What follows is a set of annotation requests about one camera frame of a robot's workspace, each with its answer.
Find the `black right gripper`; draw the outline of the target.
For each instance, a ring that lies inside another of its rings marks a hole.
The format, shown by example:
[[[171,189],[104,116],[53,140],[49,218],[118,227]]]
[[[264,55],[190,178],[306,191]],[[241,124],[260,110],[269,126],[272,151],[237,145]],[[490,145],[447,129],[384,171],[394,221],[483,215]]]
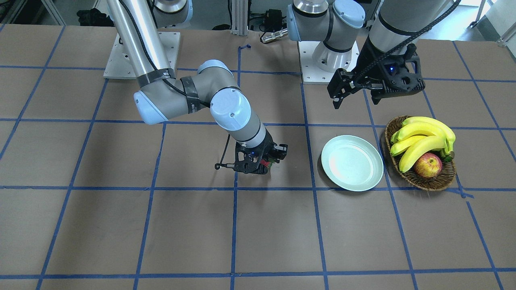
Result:
[[[271,163],[280,163],[286,157],[288,147],[287,144],[275,143],[268,131],[265,132],[263,141],[256,147],[236,143],[234,171],[245,174],[267,174],[269,168],[260,165],[260,161],[266,159]]]

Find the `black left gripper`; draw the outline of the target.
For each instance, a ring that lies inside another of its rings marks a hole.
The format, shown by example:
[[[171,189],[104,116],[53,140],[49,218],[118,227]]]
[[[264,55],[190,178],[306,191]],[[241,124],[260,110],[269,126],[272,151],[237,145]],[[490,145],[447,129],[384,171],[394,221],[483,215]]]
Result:
[[[426,87],[420,72],[420,57],[415,44],[408,44],[400,55],[389,55],[381,59],[382,51],[372,43],[365,42],[359,53],[356,67],[348,72],[343,68],[335,70],[328,83],[327,91],[333,106],[340,108],[343,99],[362,89],[371,90],[375,105],[381,99],[405,97],[418,94]]]

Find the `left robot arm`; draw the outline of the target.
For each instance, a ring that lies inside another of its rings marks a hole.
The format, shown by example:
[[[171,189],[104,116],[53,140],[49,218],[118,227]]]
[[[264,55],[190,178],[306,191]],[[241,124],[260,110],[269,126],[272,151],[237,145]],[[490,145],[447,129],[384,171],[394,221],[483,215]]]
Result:
[[[453,0],[385,0],[356,59],[346,68],[339,56],[348,56],[366,12],[355,0],[293,0],[286,15],[292,41],[317,41],[315,60],[330,73],[327,85],[333,106],[360,90],[371,91],[372,101],[417,94],[424,90],[416,43],[458,6]]]

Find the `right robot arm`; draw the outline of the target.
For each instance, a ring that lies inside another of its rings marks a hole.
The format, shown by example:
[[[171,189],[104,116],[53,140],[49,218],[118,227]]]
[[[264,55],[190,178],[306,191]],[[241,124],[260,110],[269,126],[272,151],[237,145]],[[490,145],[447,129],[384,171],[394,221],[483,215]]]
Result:
[[[188,22],[190,0],[109,0],[107,5],[140,86],[134,101],[146,124],[209,108],[216,123],[236,141],[235,161],[219,162],[216,169],[266,174],[286,157],[288,146],[273,141],[222,61],[207,60],[196,75],[176,78],[158,29]]]

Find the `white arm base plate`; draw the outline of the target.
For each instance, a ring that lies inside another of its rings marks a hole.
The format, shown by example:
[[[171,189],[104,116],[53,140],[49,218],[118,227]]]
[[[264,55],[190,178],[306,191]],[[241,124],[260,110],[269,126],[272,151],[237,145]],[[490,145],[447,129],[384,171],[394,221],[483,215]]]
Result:
[[[298,42],[298,50],[302,80],[309,85],[327,85],[338,68],[352,71],[359,56],[356,42],[344,53],[331,51],[319,41]]]
[[[160,42],[169,66],[176,70],[181,34],[179,32],[159,32]],[[105,79],[135,80],[140,74],[149,72],[152,66],[140,48],[129,48],[118,34],[114,39],[110,55],[103,73]]]

